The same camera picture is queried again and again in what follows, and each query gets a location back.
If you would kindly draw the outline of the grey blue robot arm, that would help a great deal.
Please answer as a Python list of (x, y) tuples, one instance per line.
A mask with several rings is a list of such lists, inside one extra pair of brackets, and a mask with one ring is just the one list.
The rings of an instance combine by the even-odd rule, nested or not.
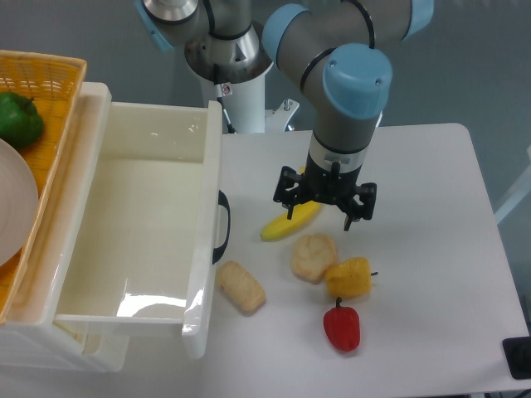
[(308, 201), (336, 206), (347, 224), (373, 216), (377, 187), (357, 179), (392, 82), (382, 48), (425, 28), (432, 1), (342, 1), (324, 14), (286, 4), (264, 24), (248, 1), (138, 1), (162, 51), (183, 46), (202, 97), (222, 107), (228, 133), (263, 131), (265, 77), (283, 72), (314, 106), (303, 172), (283, 167), (273, 199), (288, 211)]

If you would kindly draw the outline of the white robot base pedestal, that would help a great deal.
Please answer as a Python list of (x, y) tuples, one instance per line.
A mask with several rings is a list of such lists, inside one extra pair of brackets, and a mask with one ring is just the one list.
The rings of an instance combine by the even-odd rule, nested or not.
[(198, 78), (204, 103), (222, 99), (223, 132), (274, 133), (293, 131), (290, 123), (299, 110), (300, 103), (286, 98), (277, 109), (266, 108), (266, 75), (272, 65), (257, 77), (243, 83), (214, 84), (209, 79)]

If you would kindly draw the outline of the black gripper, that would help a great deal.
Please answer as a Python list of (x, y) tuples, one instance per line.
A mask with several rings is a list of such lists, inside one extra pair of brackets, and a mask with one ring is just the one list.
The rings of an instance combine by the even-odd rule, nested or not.
[(373, 218), (378, 186), (374, 182), (357, 185), (363, 165), (363, 151), (339, 153), (327, 148), (310, 148), (304, 172), (283, 166), (273, 201), (287, 210), (291, 220), (295, 207), (307, 201), (345, 206), (344, 231), (354, 222)]

